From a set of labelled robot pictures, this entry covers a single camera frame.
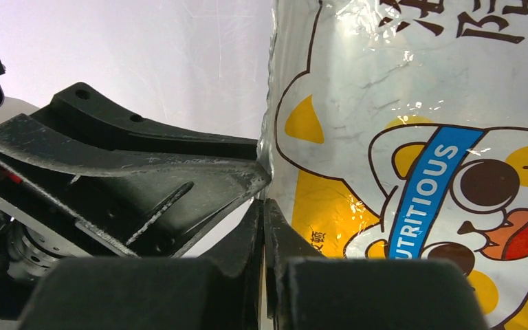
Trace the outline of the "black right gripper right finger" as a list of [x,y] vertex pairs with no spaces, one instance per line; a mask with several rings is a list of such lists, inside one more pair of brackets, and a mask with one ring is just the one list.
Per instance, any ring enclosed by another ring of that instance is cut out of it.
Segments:
[[275,329],[486,329],[473,289],[443,259],[327,258],[263,204],[267,314]]

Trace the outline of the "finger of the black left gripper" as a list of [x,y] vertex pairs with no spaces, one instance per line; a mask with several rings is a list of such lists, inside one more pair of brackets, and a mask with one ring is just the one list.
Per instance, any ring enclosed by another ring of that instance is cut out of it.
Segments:
[[67,137],[108,151],[256,160],[256,140],[192,131],[144,118],[84,82],[56,93],[31,116]]
[[257,159],[108,151],[25,114],[0,124],[0,166],[131,257],[181,256],[270,181]]

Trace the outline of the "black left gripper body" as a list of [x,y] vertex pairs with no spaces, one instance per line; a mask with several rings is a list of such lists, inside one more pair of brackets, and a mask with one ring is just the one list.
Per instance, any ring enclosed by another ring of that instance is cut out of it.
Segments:
[[0,319],[17,319],[32,295],[79,308],[118,288],[120,260],[0,166]]

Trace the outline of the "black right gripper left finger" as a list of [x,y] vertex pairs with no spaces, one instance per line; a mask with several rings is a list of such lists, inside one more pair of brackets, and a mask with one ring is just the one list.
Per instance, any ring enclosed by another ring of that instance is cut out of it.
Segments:
[[20,329],[258,329],[263,202],[195,258],[67,258],[40,281]]

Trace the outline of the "pet food bag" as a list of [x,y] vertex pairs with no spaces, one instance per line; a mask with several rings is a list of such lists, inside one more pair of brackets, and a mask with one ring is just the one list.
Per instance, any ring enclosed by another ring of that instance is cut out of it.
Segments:
[[276,1],[269,195],[328,257],[445,258],[528,329],[528,1]]

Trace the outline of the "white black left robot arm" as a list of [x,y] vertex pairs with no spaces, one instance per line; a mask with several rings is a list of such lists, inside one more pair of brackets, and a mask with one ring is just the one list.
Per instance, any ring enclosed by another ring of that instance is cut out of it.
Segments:
[[269,182],[255,140],[143,118],[83,82],[42,108],[0,86],[0,329],[222,307],[254,322]]

